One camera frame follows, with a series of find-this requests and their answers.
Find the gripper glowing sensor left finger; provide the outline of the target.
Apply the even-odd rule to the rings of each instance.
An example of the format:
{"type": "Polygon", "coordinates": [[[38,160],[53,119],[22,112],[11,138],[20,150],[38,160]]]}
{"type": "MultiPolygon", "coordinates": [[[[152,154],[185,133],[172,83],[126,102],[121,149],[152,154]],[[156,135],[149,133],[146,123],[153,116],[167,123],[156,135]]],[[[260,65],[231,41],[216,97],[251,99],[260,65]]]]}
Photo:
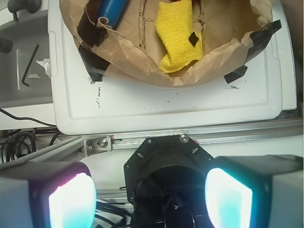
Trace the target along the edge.
{"type": "Polygon", "coordinates": [[[8,162],[0,166],[2,228],[91,228],[96,186],[82,162],[8,162]]]}

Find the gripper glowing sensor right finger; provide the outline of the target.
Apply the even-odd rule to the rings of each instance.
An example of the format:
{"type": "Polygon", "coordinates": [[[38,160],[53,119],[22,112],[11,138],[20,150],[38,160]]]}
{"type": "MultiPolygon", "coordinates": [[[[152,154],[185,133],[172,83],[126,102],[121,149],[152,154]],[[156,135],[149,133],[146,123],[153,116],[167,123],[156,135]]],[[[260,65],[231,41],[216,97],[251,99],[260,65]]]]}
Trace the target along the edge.
{"type": "Polygon", "coordinates": [[[302,228],[304,159],[296,155],[219,156],[205,200],[216,228],[302,228]]]}

